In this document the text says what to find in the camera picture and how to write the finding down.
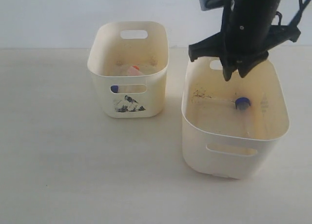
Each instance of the white plastic basket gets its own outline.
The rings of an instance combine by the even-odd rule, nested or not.
[[[165,103],[168,61],[167,34],[159,23],[131,21],[102,26],[90,51],[88,69],[104,112],[114,118],[158,114]],[[143,76],[112,76],[123,65],[149,65],[155,71]],[[114,93],[114,86],[123,91]]]
[[[274,66],[265,61],[245,78],[234,72],[225,82],[215,58],[189,62],[182,99],[182,149],[194,170],[243,179],[263,164],[277,141],[287,133],[289,118]],[[253,136],[247,138],[234,101],[251,101]]]

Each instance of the printed graphic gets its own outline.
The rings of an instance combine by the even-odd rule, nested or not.
[[[130,96],[125,96],[123,100],[114,101],[115,111],[118,113],[139,112],[146,110],[141,104]]]

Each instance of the blue bottle cap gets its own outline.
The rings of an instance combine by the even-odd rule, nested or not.
[[[111,86],[111,91],[114,92],[114,93],[118,93],[118,90],[119,90],[119,87],[114,85],[114,86]]]
[[[238,98],[236,101],[235,101],[235,107],[237,108],[237,106],[239,105],[249,105],[251,106],[251,103],[250,103],[250,100],[246,97],[241,97],[241,98]]]

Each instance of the white wall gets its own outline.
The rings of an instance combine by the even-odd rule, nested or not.
[[[282,0],[283,22],[297,9]],[[184,47],[219,31],[221,13],[200,11],[198,0],[0,0],[0,48],[90,47],[101,25],[120,20],[160,22],[170,46]],[[300,29],[296,44],[312,45],[312,4]]]

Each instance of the white table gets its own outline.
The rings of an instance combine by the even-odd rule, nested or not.
[[[240,181],[183,160],[186,49],[171,49],[166,106],[150,119],[102,112],[88,53],[0,50],[1,224],[312,223],[312,47],[271,52],[291,128]]]

